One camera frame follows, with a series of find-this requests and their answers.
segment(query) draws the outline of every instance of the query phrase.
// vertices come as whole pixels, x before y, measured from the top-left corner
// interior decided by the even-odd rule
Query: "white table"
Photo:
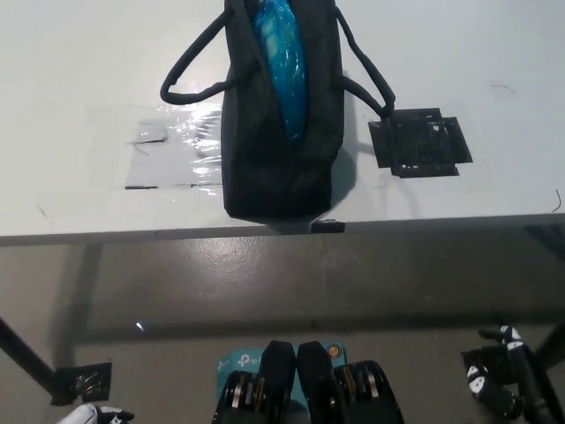
[[[378,168],[371,147],[367,122],[377,117],[355,100],[343,152],[356,164],[355,186],[320,219],[346,223],[346,231],[446,220],[565,221],[565,206],[552,212],[556,190],[565,195],[563,2],[338,3],[395,90],[396,108],[439,107],[444,117],[457,117],[474,163],[458,165],[459,177],[392,177]],[[3,2],[0,243],[285,231],[229,218],[221,188],[216,195],[125,191],[132,150],[98,122],[104,108],[158,105],[169,68],[222,6],[222,0]],[[343,56],[345,71],[371,87],[345,42]],[[227,69],[219,36],[182,83],[207,87]]]

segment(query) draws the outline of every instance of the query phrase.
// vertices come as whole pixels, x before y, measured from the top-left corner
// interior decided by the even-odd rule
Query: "black metal leg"
[[[77,398],[72,385],[43,362],[1,318],[0,348],[53,397],[53,404],[68,405]]]
[[[539,364],[549,369],[565,360],[565,324],[557,325],[536,351]]]

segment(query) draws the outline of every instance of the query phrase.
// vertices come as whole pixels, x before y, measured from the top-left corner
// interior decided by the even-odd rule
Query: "bag handle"
[[[225,10],[219,17],[214,20],[214,22],[212,22],[208,26],[208,28],[204,30],[202,34],[200,34],[200,36],[194,41],[194,43],[178,59],[178,61],[169,71],[169,75],[167,75],[167,78],[165,78],[165,81],[161,86],[161,98],[164,102],[175,105],[203,102],[213,95],[217,95],[222,91],[229,90],[240,82],[247,80],[256,71],[256,66],[251,66],[241,75],[234,75],[230,78],[227,78],[223,82],[216,82],[213,86],[206,88],[200,93],[182,95],[179,93],[169,92],[170,88],[177,84],[178,79],[183,75],[183,73],[186,71],[186,68],[190,66],[196,56],[199,55],[200,52],[228,24],[233,14],[234,11],[232,9]]]
[[[385,81],[385,79],[382,77],[377,67],[373,62],[371,62],[371,59],[369,59],[369,57],[367,57],[367,55],[363,53],[363,51],[361,51],[361,49],[355,42],[355,37],[351,32],[350,26],[347,24],[342,11],[340,11],[337,6],[335,7],[335,15],[337,17],[337,21],[342,26],[342,30],[345,34],[345,38],[347,39],[347,43],[350,45],[351,50],[353,50],[353,53],[355,53],[355,56],[357,56],[357,58],[369,74],[371,81],[379,89],[380,95],[382,95],[382,98],[385,101],[385,106],[380,106],[379,102],[377,102],[367,90],[365,90],[357,82],[346,77],[345,75],[342,76],[343,89],[349,91],[351,94],[355,95],[363,102],[365,102],[380,117],[390,117],[392,115],[392,112],[394,112],[395,110],[395,94],[393,93],[392,89]]]

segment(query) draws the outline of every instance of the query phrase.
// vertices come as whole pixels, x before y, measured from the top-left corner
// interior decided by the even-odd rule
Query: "blue plastic wrap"
[[[306,62],[288,0],[261,0],[253,22],[275,86],[287,139],[302,143],[306,121]]]

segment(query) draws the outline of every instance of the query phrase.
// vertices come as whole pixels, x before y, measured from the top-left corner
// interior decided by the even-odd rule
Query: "gray floor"
[[[209,422],[216,362],[272,338],[378,360],[408,423],[492,422],[459,352],[496,313],[535,345],[565,311],[565,264],[520,229],[3,248],[0,270],[2,317],[50,364],[111,359],[110,403],[139,424]],[[0,371],[2,422],[69,412],[3,354]]]

